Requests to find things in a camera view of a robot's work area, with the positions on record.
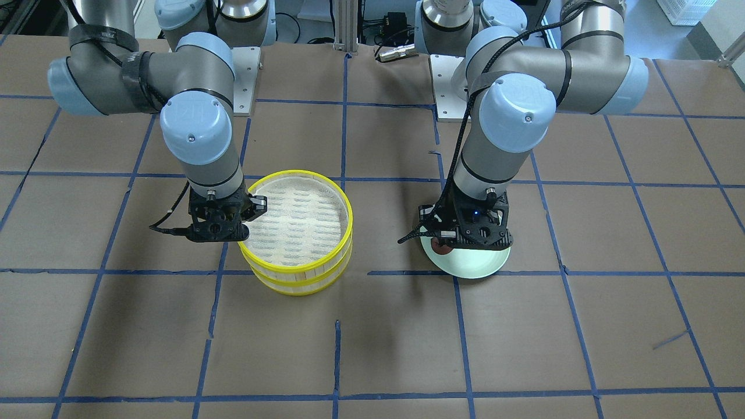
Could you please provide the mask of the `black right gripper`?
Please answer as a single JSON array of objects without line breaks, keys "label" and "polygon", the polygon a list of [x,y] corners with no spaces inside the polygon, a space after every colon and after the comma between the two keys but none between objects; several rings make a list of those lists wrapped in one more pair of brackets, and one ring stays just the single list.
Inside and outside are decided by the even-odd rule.
[{"label": "black right gripper", "polygon": [[[181,199],[189,195],[188,214],[191,225],[185,228],[160,228],[175,211]],[[266,196],[248,193],[245,185],[226,198],[217,199],[212,194],[200,196],[191,186],[185,185],[172,207],[160,220],[149,226],[158,233],[183,236],[192,242],[242,242],[249,238],[250,230],[245,222],[253,222],[268,211]]]}]

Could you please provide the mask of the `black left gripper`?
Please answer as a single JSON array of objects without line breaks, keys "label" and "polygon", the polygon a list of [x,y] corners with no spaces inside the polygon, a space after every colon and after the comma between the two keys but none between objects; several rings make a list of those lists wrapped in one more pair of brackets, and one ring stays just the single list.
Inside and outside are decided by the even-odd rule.
[{"label": "black left gripper", "polygon": [[455,186],[444,192],[444,200],[418,207],[418,225],[398,240],[402,244],[415,237],[434,238],[452,249],[507,250],[513,245],[508,226],[510,204],[506,193],[486,190],[477,200]]}]

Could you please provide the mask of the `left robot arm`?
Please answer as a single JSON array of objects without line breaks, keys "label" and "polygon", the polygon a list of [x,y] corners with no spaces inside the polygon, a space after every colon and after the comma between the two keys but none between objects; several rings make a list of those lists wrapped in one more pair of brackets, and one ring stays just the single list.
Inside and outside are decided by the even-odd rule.
[{"label": "left robot arm", "polygon": [[479,32],[462,68],[466,109],[445,187],[418,208],[418,225],[399,239],[430,237],[449,248],[506,250],[506,189],[556,111],[623,115],[640,103],[648,69],[625,54],[624,1],[564,1],[559,49],[523,45],[505,26]]}]

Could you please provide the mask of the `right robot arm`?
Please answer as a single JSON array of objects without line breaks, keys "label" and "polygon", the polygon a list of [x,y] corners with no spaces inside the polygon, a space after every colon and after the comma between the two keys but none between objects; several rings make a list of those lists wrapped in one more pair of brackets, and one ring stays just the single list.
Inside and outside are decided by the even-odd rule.
[{"label": "right robot arm", "polygon": [[271,45],[272,1],[157,1],[169,44],[156,53],[135,37],[133,1],[63,1],[70,54],[47,71],[56,103],[76,116],[157,114],[165,145],[181,165],[191,225],[158,233],[192,242],[242,242],[268,200],[249,193],[232,143],[233,48]]}]

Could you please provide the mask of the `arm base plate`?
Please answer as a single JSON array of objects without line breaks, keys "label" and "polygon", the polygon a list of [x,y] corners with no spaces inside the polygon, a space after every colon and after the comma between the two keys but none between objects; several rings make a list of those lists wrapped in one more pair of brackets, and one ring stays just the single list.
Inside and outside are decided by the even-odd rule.
[{"label": "arm base plate", "polygon": [[466,65],[462,56],[430,55],[437,121],[462,119],[467,103]]},{"label": "arm base plate", "polygon": [[233,94],[234,114],[250,117],[256,98],[257,80],[261,69],[261,48],[258,46],[232,48],[235,67]]}]

